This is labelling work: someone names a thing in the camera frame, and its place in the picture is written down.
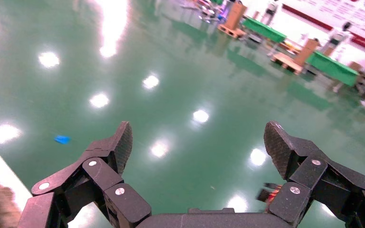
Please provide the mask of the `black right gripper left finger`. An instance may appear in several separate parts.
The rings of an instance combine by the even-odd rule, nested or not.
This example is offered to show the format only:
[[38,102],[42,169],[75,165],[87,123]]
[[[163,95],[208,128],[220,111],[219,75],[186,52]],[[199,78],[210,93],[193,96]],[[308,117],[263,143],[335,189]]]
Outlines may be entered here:
[[114,135],[93,141],[74,163],[32,187],[18,226],[66,228],[84,206],[94,203],[113,227],[137,227],[152,210],[122,178],[132,145],[127,121]]

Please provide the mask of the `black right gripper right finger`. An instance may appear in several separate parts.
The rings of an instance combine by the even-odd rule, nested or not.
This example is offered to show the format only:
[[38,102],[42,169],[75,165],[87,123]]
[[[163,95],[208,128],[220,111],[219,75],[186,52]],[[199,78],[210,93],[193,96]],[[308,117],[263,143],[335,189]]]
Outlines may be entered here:
[[347,227],[365,228],[365,175],[334,162],[312,141],[290,136],[276,121],[266,124],[264,143],[284,180],[311,189]]

